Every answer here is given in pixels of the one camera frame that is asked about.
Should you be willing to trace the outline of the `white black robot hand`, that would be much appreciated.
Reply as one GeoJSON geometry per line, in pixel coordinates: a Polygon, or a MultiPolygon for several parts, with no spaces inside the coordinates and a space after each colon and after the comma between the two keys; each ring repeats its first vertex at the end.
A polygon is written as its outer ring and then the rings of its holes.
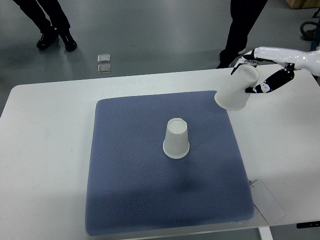
{"type": "Polygon", "coordinates": [[[261,84],[245,89],[246,93],[260,94],[273,92],[295,77],[295,66],[299,51],[287,48],[257,47],[241,56],[233,67],[235,73],[241,65],[257,67],[261,62],[272,62],[282,66],[261,84]]]}

